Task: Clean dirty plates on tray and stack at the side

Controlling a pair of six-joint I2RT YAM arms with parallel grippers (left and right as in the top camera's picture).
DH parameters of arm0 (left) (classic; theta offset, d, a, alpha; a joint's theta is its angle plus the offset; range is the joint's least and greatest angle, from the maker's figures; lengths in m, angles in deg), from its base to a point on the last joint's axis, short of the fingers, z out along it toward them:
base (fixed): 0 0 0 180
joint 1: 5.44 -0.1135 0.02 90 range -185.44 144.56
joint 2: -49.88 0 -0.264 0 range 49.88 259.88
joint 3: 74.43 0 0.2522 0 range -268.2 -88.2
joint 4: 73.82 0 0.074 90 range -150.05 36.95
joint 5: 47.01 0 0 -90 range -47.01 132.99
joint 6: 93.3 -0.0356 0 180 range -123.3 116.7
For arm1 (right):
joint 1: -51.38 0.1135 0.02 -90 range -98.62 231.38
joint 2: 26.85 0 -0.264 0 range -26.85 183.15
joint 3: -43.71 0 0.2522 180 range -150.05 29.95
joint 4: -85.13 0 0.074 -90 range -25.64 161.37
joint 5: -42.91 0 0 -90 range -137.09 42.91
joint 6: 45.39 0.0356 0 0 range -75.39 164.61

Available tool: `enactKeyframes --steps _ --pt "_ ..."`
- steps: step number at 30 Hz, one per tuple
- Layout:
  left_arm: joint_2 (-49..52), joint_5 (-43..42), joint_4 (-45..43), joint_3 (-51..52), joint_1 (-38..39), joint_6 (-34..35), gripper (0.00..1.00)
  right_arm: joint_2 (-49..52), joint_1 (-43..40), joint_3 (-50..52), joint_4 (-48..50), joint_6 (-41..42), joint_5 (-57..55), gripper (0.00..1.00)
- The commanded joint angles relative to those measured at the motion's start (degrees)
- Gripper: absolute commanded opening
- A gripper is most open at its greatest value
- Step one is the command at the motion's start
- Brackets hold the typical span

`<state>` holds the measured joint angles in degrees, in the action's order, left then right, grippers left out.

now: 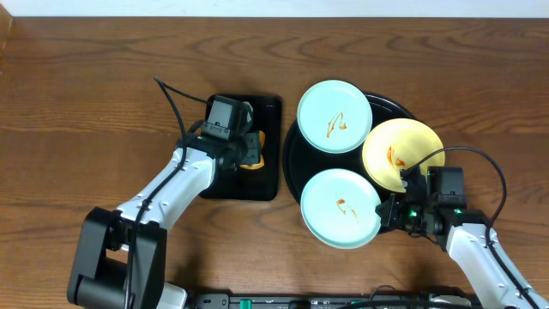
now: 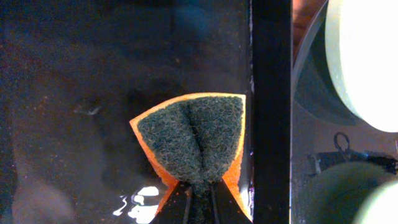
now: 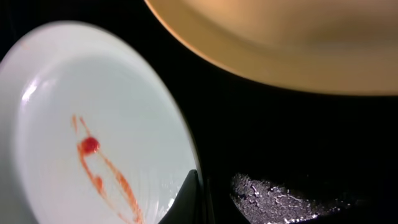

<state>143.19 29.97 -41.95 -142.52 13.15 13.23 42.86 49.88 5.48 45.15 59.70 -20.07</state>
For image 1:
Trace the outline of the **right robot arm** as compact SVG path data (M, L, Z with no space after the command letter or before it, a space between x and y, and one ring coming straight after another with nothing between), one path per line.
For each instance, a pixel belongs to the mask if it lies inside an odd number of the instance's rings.
M484 213L468 210L465 197L445 203L412 203L395 194L376 206L381 225L420 236L433 235L471 284L485 308L547 308L501 246Z

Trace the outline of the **yellow plate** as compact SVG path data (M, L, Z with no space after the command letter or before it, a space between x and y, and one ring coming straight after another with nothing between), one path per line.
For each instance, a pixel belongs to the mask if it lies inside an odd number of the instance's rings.
M426 124L395 118L382 122L370 132L362 148L362 159L365 170L377 185L404 192L400 170L412 167L441 148L441 139Z

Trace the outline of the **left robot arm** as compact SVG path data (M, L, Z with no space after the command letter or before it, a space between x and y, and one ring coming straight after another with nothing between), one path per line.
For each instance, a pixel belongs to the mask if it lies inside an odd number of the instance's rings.
M164 169L114 210L96 207L81 227L67 288L84 308L182 308L187 292L165 280L167 235L224 167L260 160L261 132L233 141L190 133Z

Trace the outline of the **light blue plate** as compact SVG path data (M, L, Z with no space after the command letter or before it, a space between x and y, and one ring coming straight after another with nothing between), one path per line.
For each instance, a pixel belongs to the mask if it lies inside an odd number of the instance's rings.
M313 176L305 185L300 209L305 225L326 245L356 249L370 243L381 229L376 206L380 196L358 173L334 168Z
M373 126L370 102L349 82L327 80L302 95L298 127L305 140L325 153L343 154L361 145Z

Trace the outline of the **yellow green sponge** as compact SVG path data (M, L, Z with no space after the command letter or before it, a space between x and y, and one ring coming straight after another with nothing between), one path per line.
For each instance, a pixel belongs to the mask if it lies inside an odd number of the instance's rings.
M261 151L260 151L260 161L256 164L253 164L253 165L240 165L239 167L243 168L243 169L246 169L246 170L257 170L257 169L260 169L264 166L264 159L263 159L263 155L262 155L262 148L264 146L264 143L265 143L265 134L263 131L259 130L258 132L258 136L259 136L259 141L260 141L260 144L261 144Z

